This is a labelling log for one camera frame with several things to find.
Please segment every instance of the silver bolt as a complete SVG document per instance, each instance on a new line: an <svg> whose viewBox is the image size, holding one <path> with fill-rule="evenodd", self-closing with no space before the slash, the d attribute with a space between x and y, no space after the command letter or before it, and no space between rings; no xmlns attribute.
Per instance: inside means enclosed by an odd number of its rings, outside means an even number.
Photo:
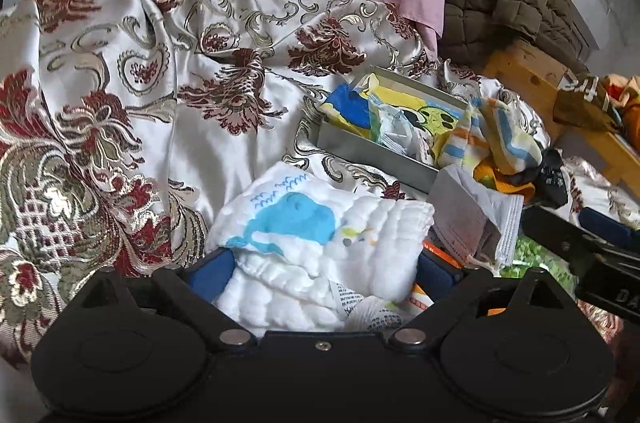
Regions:
<svg viewBox="0 0 640 423"><path fill-rule="evenodd" d="M329 342L316 342L316 349L318 351L330 351L331 348L332 345Z"/></svg>
<svg viewBox="0 0 640 423"><path fill-rule="evenodd" d="M420 329L400 329L394 338L405 345L420 345L427 338Z"/></svg>
<svg viewBox="0 0 640 423"><path fill-rule="evenodd" d="M244 345L251 340L251 333L244 329L227 329L220 333L220 342L226 345Z"/></svg>

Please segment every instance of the floral bedspread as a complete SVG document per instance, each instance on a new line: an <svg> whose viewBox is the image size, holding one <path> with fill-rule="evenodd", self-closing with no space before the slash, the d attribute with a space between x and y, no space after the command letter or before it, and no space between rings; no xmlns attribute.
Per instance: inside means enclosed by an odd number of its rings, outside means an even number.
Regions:
<svg viewBox="0 0 640 423"><path fill-rule="evenodd" d="M197 260L216 212L279 159L404 197L313 145L313 105L372 66L434 69L380 0L22 0L0 13L0 60L0 351L14 364L101 266Z"/></svg>

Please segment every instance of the blue whale print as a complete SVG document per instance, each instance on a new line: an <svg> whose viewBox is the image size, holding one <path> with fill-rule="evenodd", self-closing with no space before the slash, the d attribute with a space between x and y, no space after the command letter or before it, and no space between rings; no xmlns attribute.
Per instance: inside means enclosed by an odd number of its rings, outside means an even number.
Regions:
<svg viewBox="0 0 640 423"><path fill-rule="evenodd" d="M276 203L267 206L247 223L242 237L232 237L226 247L243 248L248 244L261 253L284 253L277 244L258 243L252 239L255 232L293 235L319 244L328 243L335 233L334 212L316 203L305 194L290 192Z"/></svg>

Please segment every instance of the striped cloth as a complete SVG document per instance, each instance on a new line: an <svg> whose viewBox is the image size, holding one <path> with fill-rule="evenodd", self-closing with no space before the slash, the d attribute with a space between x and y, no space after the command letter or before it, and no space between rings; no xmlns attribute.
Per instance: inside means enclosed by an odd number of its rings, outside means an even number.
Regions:
<svg viewBox="0 0 640 423"><path fill-rule="evenodd" d="M455 129L437 140L434 151L441 168L457 165L470 174L489 155L507 176L542 164L535 140L517 125L507 105L494 98L472 99Z"/></svg>

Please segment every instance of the metal screw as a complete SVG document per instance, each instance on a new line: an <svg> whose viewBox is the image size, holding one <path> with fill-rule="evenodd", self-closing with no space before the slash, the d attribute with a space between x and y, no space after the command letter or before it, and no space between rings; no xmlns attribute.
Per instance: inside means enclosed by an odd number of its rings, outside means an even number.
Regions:
<svg viewBox="0 0 640 423"><path fill-rule="evenodd" d="M400 329L394 338L405 345L420 345L427 338L420 329Z"/></svg>
<svg viewBox="0 0 640 423"><path fill-rule="evenodd" d="M330 351L332 346L329 342L316 342L316 349L318 351Z"/></svg>
<svg viewBox="0 0 640 423"><path fill-rule="evenodd" d="M251 333L244 329L227 329L220 333L220 342L226 345L244 345L251 340Z"/></svg>

